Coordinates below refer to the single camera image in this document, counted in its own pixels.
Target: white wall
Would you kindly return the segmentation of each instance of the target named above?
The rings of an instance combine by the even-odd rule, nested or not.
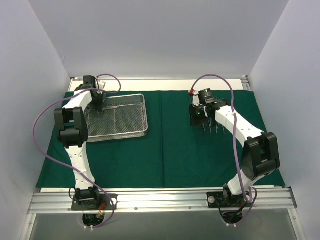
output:
[[[290,0],[251,75],[307,239],[320,236],[320,1]]]
[[[70,76],[248,75],[288,0],[29,0]]]
[[[70,79],[27,0],[0,1],[0,35],[0,238],[16,240],[44,163],[32,123],[63,97]],[[54,125],[50,113],[37,131],[43,148]]]

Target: black mounting plate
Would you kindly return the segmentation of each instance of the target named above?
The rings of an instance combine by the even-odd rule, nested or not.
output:
[[[213,203],[209,202],[209,197],[214,197],[215,201]],[[236,202],[229,202],[227,199],[224,198],[223,191],[213,191],[213,192],[207,192],[206,193],[206,201],[208,203],[208,208],[210,209],[217,209],[218,202],[221,209],[223,208],[241,208],[242,202],[241,200]]]
[[[118,202],[118,195],[117,194],[109,194],[109,196],[112,199],[116,199]],[[105,206],[102,210],[112,210],[112,204],[110,203],[109,198],[104,193],[100,193],[100,199],[101,202],[105,201]],[[71,210],[72,211],[91,211],[91,210],[99,210],[101,204],[92,204],[90,205],[89,201],[86,201],[87,204],[84,204],[84,201],[82,201],[81,204],[79,204],[75,199],[72,201]]]

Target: wire basket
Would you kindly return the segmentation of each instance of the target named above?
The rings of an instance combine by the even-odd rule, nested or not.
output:
[[[106,97],[102,113],[84,111],[88,143],[143,137],[148,132],[145,97],[142,94]]]

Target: dark green fabric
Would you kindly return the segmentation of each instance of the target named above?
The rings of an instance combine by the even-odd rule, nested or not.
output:
[[[118,95],[136,94],[121,92]],[[186,91],[144,91],[148,118],[145,137],[87,144],[92,174],[103,188],[195,188],[221,187],[236,174],[232,135],[220,126],[210,133],[202,126],[191,127],[190,99]],[[230,99],[229,91],[215,91]],[[266,130],[253,92],[235,91],[236,110],[257,128]],[[242,147],[237,146],[239,158]],[[71,164],[53,130],[48,154]],[[70,188],[72,170],[46,159],[38,188]],[[279,171],[257,185],[285,183]]]

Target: gray tray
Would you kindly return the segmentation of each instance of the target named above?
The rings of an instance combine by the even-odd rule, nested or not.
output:
[[[106,97],[102,113],[84,111],[88,143],[143,137],[148,131],[145,97],[142,94]]]

